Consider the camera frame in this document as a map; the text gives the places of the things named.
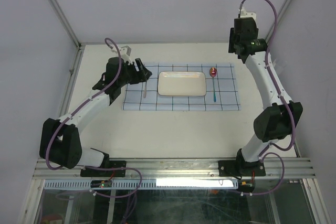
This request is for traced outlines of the blue checkered cloth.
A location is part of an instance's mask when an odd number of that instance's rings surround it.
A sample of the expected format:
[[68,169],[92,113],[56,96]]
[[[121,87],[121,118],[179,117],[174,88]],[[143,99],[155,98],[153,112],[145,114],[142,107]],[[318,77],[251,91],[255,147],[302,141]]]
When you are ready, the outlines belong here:
[[[238,111],[241,109],[235,67],[232,63],[166,63],[146,62],[152,72],[144,84],[127,85],[122,109],[125,111]],[[213,83],[209,75],[211,67],[217,70],[215,78],[216,102],[213,101]],[[203,97],[170,97],[158,94],[158,77],[163,71],[202,72],[206,78],[206,94]]]

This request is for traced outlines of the spoon with blue handle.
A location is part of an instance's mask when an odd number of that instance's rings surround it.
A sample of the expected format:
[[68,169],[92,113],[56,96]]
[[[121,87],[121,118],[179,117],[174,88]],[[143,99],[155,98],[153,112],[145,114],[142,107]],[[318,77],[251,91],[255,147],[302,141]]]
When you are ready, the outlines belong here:
[[209,75],[212,78],[213,83],[213,101],[216,102],[215,78],[217,76],[217,70],[215,67],[210,68]]

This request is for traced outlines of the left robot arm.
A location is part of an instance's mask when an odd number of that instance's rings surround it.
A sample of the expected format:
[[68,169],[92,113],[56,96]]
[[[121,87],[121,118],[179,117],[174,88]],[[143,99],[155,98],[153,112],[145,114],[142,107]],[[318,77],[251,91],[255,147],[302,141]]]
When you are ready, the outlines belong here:
[[109,155],[94,148],[82,147],[80,134],[117,99],[122,87],[146,82],[151,75],[152,72],[139,58],[132,63],[119,57],[110,58],[100,80],[74,111],[44,122],[39,156],[48,164],[56,163],[68,169],[87,166],[99,176],[106,175],[110,170],[107,161]]

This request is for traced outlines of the silver fork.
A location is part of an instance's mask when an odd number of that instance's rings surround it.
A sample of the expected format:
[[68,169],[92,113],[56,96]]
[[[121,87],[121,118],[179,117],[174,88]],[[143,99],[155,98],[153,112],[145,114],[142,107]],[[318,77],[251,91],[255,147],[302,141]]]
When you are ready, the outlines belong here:
[[143,91],[143,98],[146,98],[146,94],[147,94],[147,81],[144,84],[144,91]]

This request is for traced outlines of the white rectangular plate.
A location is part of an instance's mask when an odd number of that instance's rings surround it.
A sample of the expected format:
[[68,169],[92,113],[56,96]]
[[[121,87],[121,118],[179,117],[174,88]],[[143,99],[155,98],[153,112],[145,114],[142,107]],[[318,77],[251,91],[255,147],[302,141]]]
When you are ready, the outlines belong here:
[[170,97],[203,97],[206,78],[202,72],[163,71],[158,77],[157,92]]

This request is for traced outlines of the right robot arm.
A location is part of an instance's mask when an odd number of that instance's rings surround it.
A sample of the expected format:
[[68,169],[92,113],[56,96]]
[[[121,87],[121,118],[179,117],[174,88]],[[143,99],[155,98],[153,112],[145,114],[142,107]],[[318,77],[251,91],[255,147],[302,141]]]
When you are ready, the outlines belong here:
[[230,29],[228,51],[236,54],[252,74],[262,99],[263,111],[254,119],[254,134],[239,154],[235,171],[247,175],[259,161],[267,147],[276,145],[295,129],[303,113],[300,102],[293,102],[285,91],[271,62],[269,47],[258,38],[256,22],[252,17],[238,17]]

